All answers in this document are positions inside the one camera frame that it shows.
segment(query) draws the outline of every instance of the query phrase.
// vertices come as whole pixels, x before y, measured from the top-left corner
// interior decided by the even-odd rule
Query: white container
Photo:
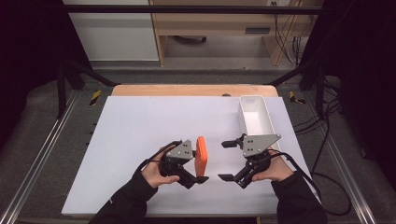
[[[238,119],[242,133],[247,135],[275,134],[265,99],[260,95],[239,97]],[[271,147],[280,150],[278,142]]]

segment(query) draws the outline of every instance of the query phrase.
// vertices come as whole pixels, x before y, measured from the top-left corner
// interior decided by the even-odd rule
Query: gray floor
[[[259,38],[253,37],[244,40],[239,37],[209,36],[204,44],[195,40],[171,39],[166,57],[164,67],[152,63],[124,63],[122,67],[114,66],[115,63],[113,65],[102,63],[98,64],[97,71],[121,83],[262,84],[282,76],[294,66],[285,59],[281,66],[273,67],[262,42]],[[131,70],[130,66],[137,64],[138,66]],[[55,220],[66,223],[67,219],[71,219],[77,223],[75,218],[61,215],[66,199],[65,193],[73,184],[87,144],[92,137],[94,123],[99,119],[106,96],[111,93],[111,88],[89,77],[84,76],[84,79],[87,82],[84,91],[78,92],[76,105],[19,213],[20,223],[26,218],[49,219],[49,223],[55,223]],[[309,104],[290,101],[290,91],[294,91],[296,98],[301,100],[308,100],[307,98],[312,95],[311,91],[298,91],[295,85],[298,80],[299,77],[295,77],[277,87],[294,125],[315,116]],[[102,94],[96,105],[89,105],[96,90],[101,90]],[[0,151],[2,210],[11,202],[56,121],[56,94],[55,82],[39,87],[29,94],[26,109],[14,134]],[[330,93],[326,93],[326,101],[330,102],[333,98]],[[342,151],[343,158],[376,222],[396,223],[395,191],[386,181],[375,161],[361,157],[360,147],[342,114],[334,113],[331,116],[330,127],[332,139]],[[312,167],[322,142],[320,129],[297,137],[306,163],[308,167]],[[325,145],[317,171],[341,182],[329,152],[329,146]],[[336,212],[345,210],[347,200],[337,186],[319,176],[314,177],[314,180],[322,190],[325,208]],[[354,208],[345,216],[328,215],[328,217],[331,223],[361,223]],[[276,223],[276,218],[263,217],[262,223]]]

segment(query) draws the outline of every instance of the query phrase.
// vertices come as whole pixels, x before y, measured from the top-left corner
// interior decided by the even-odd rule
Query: wire
[[[317,157],[315,158],[314,165],[313,165],[312,170],[311,170],[311,172],[310,172],[311,174],[313,174],[313,173],[315,172],[315,169],[316,169],[316,167],[317,167],[317,165],[318,165],[318,160],[319,160],[320,155],[321,155],[321,153],[322,153],[322,151],[323,151],[323,148],[324,148],[324,145],[325,145],[325,143],[326,143],[327,137],[329,136],[329,132],[330,132],[330,120],[329,120],[328,110],[329,110],[329,105],[330,105],[331,103],[329,103],[329,104],[327,105],[327,107],[326,107],[326,113],[324,114],[324,115],[325,115],[324,117],[325,117],[325,120],[326,120],[326,125],[327,125],[327,130],[326,130],[326,133],[325,133],[325,135],[324,135],[324,139],[323,139],[323,141],[322,141],[322,143],[321,143],[321,145],[320,145],[318,155],[317,155]]]
[[[286,48],[285,48],[285,42],[283,42],[282,40],[282,35],[280,34],[278,28],[277,28],[277,14],[274,14],[274,18],[275,18],[275,40],[276,43],[279,45],[280,49],[282,50],[282,52],[286,55],[286,57],[288,56],[288,53],[286,52]]]
[[[312,173],[312,176],[314,176],[314,175],[318,175],[318,176],[324,177],[324,178],[326,178],[326,179],[332,181],[332,182],[333,182],[335,185],[337,185],[338,188],[340,188],[340,189],[344,192],[344,194],[346,195],[346,199],[347,199],[347,202],[348,202],[346,211],[341,212],[341,213],[331,212],[331,211],[326,210],[326,209],[325,209],[325,211],[326,211],[327,213],[329,213],[329,214],[332,214],[332,215],[334,215],[334,216],[339,216],[339,217],[340,217],[340,216],[345,216],[345,215],[347,215],[347,214],[350,212],[350,210],[352,209],[352,201],[350,200],[350,197],[349,197],[349,195],[347,194],[347,190],[346,190],[340,183],[338,183],[336,180],[330,178],[330,177],[327,176],[327,175],[323,175],[323,174],[320,174],[320,173]]]
[[[143,167],[145,167],[147,164],[149,164],[149,162],[154,161],[154,158],[156,158],[158,155],[160,155],[162,152],[164,152],[167,148],[169,148],[173,145],[178,146],[180,144],[181,144],[181,141],[174,141],[174,142],[171,142],[168,145],[162,147],[152,157],[150,157],[149,159],[145,159],[142,163],[140,163],[140,165],[136,168],[136,172],[141,171],[143,169]]]
[[[329,107],[333,102],[334,102],[334,100],[331,101],[331,102],[329,102],[329,104],[328,104],[328,110],[325,112],[325,115],[326,115],[326,116],[330,116],[330,115],[333,114],[335,111],[338,111],[338,110],[339,110],[339,108],[340,108],[340,104],[339,104],[339,103],[336,104],[336,105],[332,105],[331,107]],[[295,127],[297,127],[297,126],[300,126],[300,125],[303,125],[303,124],[306,124],[306,123],[309,123],[312,119],[310,119],[309,121],[306,121],[306,122],[303,122],[303,123],[294,125],[293,128],[295,128]],[[306,130],[309,130],[311,127],[313,127],[315,124],[317,124],[317,123],[319,123],[319,122],[321,122],[321,121],[324,123],[324,120],[323,120],[323,119],[317,119],[315,122],[313,122],[312,124],[308,125],[307,127],[302,128],[301,130],[294,131],[294,132],[295,132],[296,134],[302,134],[302,132],[304,132],[304,131],[306,131]]]
[[[289,155],[289,154],[286,153],[286,152],[280,152],[280,151],[275,150],[275,149],[268,149],[268,150],[273,150],[273,151],[276,152],[276,154],[275,154],[275,155],[271,155],[271,156],[269,156],[268,158],[266,158],[266,159],[264,159],[264,160],[262,160],[262,161],[271,160],[272,158],[275,158],[275,157],[278,157],[278,156],[285,156],[286,159],[287,159],[288,161],[290,161],[290,163],[294,166],[294,168],[296,168],[296,170],[298,170],[299,172],[302,173],[303,177],[304,177],[304,178],[306,179],[306,181],[308,181],[308,183],[315,189],[315,191],[316,191],[317,194],[318,194],[319,199],[322,201],[322,194],[321,194],[320,188],[315,184],[314,180],[313,180],[312,178],[310,178],[310,177],[303,171],[303,169],[301,169],[301,167],[297,164],[297,162],[294,160],[294,158],[293,158],[291,155]],[[337,186],[345,193],[345,195],[346,195],[346,198],[347,198],[347,201],[348,201],[348,205],[347,205],[346,211],[341,212],[341,213],[336,213],[336,212],[332,212],[332,211],[330,211],[330,210],[327,210],[324,206],[323,206],[323,209],[324,209],[327,213],[329,213],[329,214],[331,214],[331,215],[334,215],[334,216],[344,216],[344,215],[348,214],[348,213],[350,212],[350,210],[352,209],[352,201],[350,200],[350,197],[349,197],[349,195],[347,194],[347,191],[345,190],[345,188],[344,188],[341,184],[339,184],[337,181],[335,181],[334,179],[330,178],[330,177],[327,176],[327,175],[323,175],[323,174],[320,174],[320,173],[313,173],[313,174],[311,174],[311,175],[318,175],[318,176],[321,176],[321,177],[324,177],[324,178],[327,178],[327,179],[331,180],[331,181],[332,181],[335,185],[337,185]]]

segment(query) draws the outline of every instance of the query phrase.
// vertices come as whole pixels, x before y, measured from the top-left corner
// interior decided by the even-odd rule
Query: white table
[[[265,98],[280,149],[308,173],[304,157],[280,97]],[[91,217],[123,186],[135,168],[160,147],[205,137],[208,163],[203,185],[185,189],[161,186],[148,202],[148,217],[256,217],[275,214],[277,198],[270,181],[241,189],[218,174],[235,175],[245,166],[239,148],[221,142],[241,135],[237,97],[111,96],[107,99],[62,214]],[[193,161],[185,169],[194,174]]]

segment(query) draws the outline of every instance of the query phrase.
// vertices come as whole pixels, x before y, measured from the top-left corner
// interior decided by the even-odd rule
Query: black sleeve
[[[147,201],[157,190],[149,185],[141,172],[136,172],[89,223],[140,223],[147,212]]]
[[[271,184],[279,199],[278,223],[327,223],[326,212],[300,172],[296,171],[288,178]]]

